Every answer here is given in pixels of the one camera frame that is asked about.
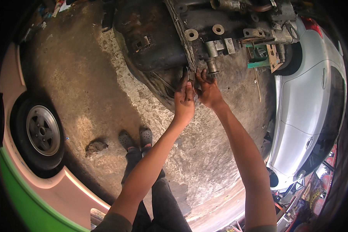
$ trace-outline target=green stripe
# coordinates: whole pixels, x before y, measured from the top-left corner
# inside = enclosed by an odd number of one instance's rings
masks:
[[[4,147],[0,148],[0,169],[12,205],[30,231],[90,231],[69,220],[40,198],[19,174]]]

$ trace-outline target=red taillight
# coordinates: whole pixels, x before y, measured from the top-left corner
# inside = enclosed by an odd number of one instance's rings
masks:
[[[307,29],[307,30],[315,30],[316,32],[318,32],[318,34],[323,39],[323,35],[322,35],[322,32],[321,32],[321,30],[319,28],[319,25],[318,25],[318,23],[314,19],[301,16],[301,20],[303,21],[303,23],[305,25],[305,29]]]

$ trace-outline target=silver car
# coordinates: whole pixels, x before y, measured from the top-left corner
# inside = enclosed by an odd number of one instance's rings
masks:
[[[340,44],[335,46],[313,19],[301,17],[296,24],[300,42],[286,48],[289,64],[275,76],[276,123],[266,163],[272,190],[287,188],[323,162],[339,134],[346,103]]]

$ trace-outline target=foot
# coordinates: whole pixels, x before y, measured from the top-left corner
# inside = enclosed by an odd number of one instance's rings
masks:
[[[152,146],[152,131],[148,128],[141,128],[139,130],[139,137],[141,138],[141,146],[151,147]]]
[[[132,147],[136,147],[133,139],[130,137],[129,133],[126,130],[122,130],[119,133],[119,142],[121,146],[125,148],[126,151],[128,151]]]

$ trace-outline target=rock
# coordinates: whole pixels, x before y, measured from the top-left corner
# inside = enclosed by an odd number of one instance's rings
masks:
[[[90,155],[96,154],[100,151],[103,151],[108,148],[108,145],[103,142],[91,142],[87,148],[85,149],[85,157],[88,157]]]

